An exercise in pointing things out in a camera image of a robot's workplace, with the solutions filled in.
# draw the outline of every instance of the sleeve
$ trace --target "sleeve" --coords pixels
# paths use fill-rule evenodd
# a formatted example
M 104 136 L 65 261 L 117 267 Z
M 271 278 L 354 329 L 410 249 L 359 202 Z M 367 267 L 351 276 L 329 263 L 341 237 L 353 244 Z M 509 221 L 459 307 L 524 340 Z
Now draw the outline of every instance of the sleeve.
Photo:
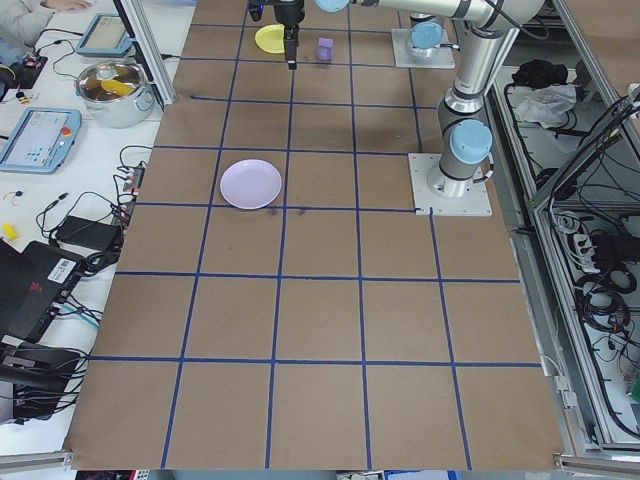
M 40 1 L 3 0 L 0 2 L 0 29 L 32 47 L 54 15 Z

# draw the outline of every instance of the light blue joint cap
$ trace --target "light blue joint cap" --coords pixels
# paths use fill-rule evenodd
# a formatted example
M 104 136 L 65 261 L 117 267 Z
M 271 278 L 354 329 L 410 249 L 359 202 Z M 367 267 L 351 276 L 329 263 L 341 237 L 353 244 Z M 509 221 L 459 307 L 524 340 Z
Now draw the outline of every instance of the light blue joint cap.
M 414 48 L 434 48 L 442 41 L 442 27 L 433 22 L 421 22 L 411 29 L 411 44 Z
M 489 155 L 493 135 L 479 120 L 463 120 L 453 128 L 449 144 L 458 160 L 467 165 L 475 165 Z
M 0 38 L 0 63 L 7 67 L 22 60 L 26 50 L 24 48 L 12 47 L 9 43 Z
M 334 13 L 342 10 L 349 5 L 349 0 L 316 0 L 316 5 L 320 10 Z

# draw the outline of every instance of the screen display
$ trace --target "screen display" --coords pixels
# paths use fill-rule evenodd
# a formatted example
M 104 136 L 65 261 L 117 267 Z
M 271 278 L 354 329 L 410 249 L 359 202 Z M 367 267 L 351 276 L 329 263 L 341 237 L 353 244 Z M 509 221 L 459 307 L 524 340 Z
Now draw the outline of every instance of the screen display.
M 123 35 L 124 25 L 120 17 L 105 15 L 100 17 L 83 48 L 112 50 L 120 44 Z
M 7 151 L 5 165 L 42 167 L 47 164 L 55 148 L 60 129 L 69 114 L 65 112 L 31 112 Z

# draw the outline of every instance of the metal mounting plate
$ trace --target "metal mounting plate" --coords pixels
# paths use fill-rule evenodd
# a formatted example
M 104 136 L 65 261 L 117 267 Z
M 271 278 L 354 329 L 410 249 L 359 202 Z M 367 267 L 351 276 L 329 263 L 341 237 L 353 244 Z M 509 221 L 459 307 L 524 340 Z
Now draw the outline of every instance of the metal mounting plate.
M 453 53 L 447 47 L 439 48 L 430 57 L 422 57 L 412 54 L 407 49 L 407 42 L 411 36 L 411 30 L 394 28 L 391 30 L 391 39 L 393 40 L 393 53 L 396 58 L 396 67 L 409 68 L 434 68 L 447 69 L 455 68 L 456 63 L 453 60 Z M 442 34 L 442 43 L 449 43 L 447 32 Z
M 427 173 L 440 161 L 439 153 L 410 153 L 411 185 L 413 187 L 413 203 L 417 215 L 434 215 L 450 217 L 490 217 L 491 204 L 487 187 L 484 183 L 474 183 L 469 192 L 462 198 L 443 198 L 431 191 L 427 185 Z M 480 168 L 476 172 L 482 176 Z

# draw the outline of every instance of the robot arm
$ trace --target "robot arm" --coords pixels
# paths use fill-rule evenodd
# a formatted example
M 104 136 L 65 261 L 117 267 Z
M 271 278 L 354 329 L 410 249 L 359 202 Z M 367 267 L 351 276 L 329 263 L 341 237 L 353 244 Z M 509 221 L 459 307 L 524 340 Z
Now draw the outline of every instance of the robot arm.
M 327 12 L 337 12 L 350 3 L 363 7 L 387 7 L 471 22 L 461 52 L 456 80 L 444 97 L 446 106 L 470 116 L 483 106 L 483 96 L 498 65 L 498 54 L 506 31 L 527 22 L 544 0 L 315 0 Z
M 265 5 L 273 6 L 278 23 L 284 25 L 284 58 L 289 70 L 296 69 L 298 31 L 304 20 L 304 0 L 249 0 L 247 9 L 254 22 L 262 18 Z
M 429 189 L 437 196 L 452 199 L 466 195 L 475 183 L 477 166 L 487 157 L 492 145 L 490 130 L 474 117 L 480 116 L 485 90 L 492 73 L 500 67 L 499 54 L 505 32 L 533 18 L 544 0 L 315 1 L 327 12 L 337 12 L 351 3 L 471 22 L 455 82 L 438 107 L 445 151 L 426 178 Z
M 327 12 L 337 12 L 351 3 L 456 18 L 467 20 L 482 30 L 505 31 L 514 25 L 494 6 L 522 24 L 533 18 L 544 0 L 316 0 L 316 3 Z

